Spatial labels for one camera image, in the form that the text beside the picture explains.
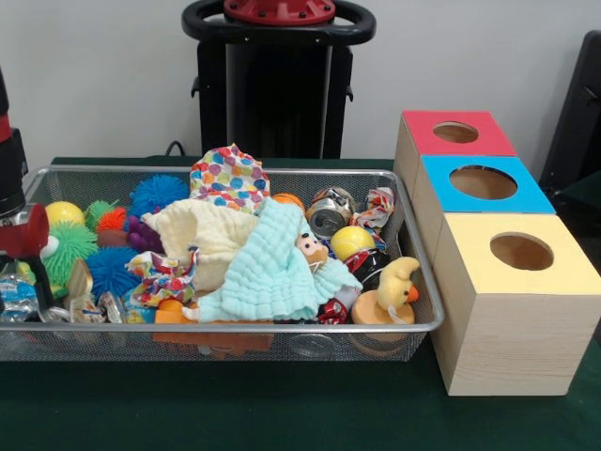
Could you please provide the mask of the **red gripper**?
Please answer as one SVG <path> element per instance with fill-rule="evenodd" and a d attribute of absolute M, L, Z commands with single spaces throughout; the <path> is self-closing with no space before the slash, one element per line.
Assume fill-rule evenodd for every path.
<path fill-rule="evenodd" d="M 1 219 L 1 253 L 16 259 L 28 258 L 28 265 L 36 277 L 39 309 L 54 305 L 48 274 L 39 257 L 48 243 L 49 222 L 46 209 L 39 203 L 26 204 L 18 213 Z"/>

